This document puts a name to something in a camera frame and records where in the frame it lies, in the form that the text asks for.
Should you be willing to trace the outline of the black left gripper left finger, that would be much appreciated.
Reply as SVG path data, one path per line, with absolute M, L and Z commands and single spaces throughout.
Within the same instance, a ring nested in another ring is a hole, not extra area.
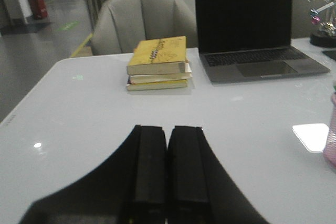
M 35 201 L 21 223 L 165 223 L 166 139 L 136 125 L 102 164 Z

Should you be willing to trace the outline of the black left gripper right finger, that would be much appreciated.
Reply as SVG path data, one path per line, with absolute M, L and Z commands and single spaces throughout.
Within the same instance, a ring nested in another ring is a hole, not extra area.
M 168 223 L 267 223 L 220 164 L 202 128 L 176 126 L 167 157 Z

